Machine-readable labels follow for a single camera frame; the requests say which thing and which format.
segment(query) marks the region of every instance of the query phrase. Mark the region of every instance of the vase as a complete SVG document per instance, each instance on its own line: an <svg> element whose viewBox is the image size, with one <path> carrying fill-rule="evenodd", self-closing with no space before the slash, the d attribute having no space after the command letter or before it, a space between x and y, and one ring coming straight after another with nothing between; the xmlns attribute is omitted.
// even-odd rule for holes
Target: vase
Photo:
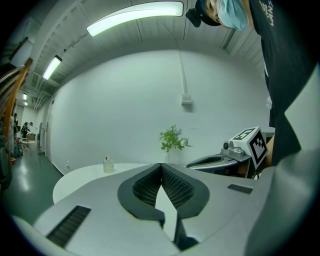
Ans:
<svg viewBox="0 0 320 256"><path fill-rule="evenodd" d="M169 164L169 163L170 163L170 154L169 154L169 152L165 152L165 153L163 154L163 162L164 162L165 164Z"/></svg>

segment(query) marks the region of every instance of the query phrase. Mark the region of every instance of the white ceiling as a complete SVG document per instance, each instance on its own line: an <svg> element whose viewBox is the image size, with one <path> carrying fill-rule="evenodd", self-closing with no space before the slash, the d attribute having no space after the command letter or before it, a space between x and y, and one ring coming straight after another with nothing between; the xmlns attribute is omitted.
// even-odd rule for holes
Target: white ceiling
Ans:
<svg viewBox="0 0 320 256"><path fill-rule="evenodd" d="M53 94L61 82L77 67L102 52L147 40L166 39L202 42L225 49L230 55L242 57L255 64L261 75L264 59L261 39L254 29L245 31L204 23L194 27L186 16L149 17L112 27L95 37L86 28L100 18L117 10L147 3L148 0L60 0L44 20L33 47L31 76L27 86L41 93ZM181 0L183 13L194 8L196 0ZM48 82L42 75L55 55L63 61Z"/></svg>

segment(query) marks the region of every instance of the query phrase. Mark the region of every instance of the face mask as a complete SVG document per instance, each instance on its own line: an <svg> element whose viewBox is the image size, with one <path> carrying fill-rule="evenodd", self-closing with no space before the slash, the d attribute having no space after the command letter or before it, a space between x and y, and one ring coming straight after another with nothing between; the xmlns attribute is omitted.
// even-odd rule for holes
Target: face mask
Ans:
<svg viewBox="0 0 320 256"><path fill-rule="evenodd" d="M246 9L241 0L217 0L218 17L229 28L243 30L249 25Z"/></svg>

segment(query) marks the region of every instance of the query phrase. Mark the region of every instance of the black grille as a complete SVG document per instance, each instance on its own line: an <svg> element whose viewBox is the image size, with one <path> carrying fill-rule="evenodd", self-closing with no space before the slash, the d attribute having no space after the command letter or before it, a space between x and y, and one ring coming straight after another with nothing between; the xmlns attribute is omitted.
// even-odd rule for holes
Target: black grille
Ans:
<svg viewBox="0 0 320 256"><path fill-rule="evenodd" d="M76 206L54 230L48 234L47 238L58 246L64 247L70 238L77 231L81 223L85 220L91 209Z"/></svg>
<svg viewBox="0 0 320 256"><path fill-rule="evenodd" d="M161 166L139 179L132 187L134 195L142 202L155 207L161 185Z"/></svg>
<svg viewBox="0 0 320 256"><path fill-rule="evenodd" d="M194 195L194 187L171 171L162 167L162 187L177 209Z"/></svg>
<svg viewBox="0 0 320 256"><path fill-rule="evenodd" d="M252 190L254 190L251 187L239 186L236 184L231 184L230 186L228 186L228 189L239 191L239 192L246 193L246 194L251 194Z"/></svg>

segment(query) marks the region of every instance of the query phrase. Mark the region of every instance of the ceiling light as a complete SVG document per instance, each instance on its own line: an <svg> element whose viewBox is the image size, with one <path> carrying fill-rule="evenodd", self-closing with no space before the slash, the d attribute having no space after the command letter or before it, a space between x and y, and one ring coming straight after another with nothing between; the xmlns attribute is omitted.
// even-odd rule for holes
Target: ceiling light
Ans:
<svg viewBox="0 0 320 256"><path fill-rule="evenodd" d="M43 78L48 80L58 65L62 62L62 59L56 55L54 56L53 60L50 62L49 66L47 67L46 71L43 74Z"/></svg>
<svg viewBox="0 0 320 256"><path fill-rule="evenodd" d="M121 23L155 16L182 16L184 4L182 2L149 2L130 6L113 12L91 24L86 28L94 37Z"/></svg>

